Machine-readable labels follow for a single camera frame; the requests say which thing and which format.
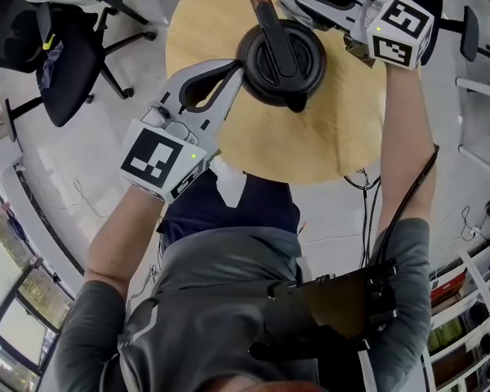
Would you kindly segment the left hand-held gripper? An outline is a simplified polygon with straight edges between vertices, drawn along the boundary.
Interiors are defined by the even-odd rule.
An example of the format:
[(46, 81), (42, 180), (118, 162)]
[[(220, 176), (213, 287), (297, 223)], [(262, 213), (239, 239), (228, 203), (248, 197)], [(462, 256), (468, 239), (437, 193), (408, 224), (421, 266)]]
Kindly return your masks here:
[(220, 152), (216, 133), (242, 83), (239, 60), (206, 60), (174, 73), (164, 95), (131, 122), (121, 176), (155, 198), (175, 202)]

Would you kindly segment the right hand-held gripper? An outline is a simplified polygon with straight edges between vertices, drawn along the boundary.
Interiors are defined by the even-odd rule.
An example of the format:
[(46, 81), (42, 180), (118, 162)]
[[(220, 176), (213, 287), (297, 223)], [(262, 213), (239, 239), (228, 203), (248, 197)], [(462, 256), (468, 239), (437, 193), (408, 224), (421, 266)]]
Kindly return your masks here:
[(434, 17), (413, 0), (295, 1), (321, 25), (349, 32), (346, 50), (368, 66), (414, 70), (430, 43)]

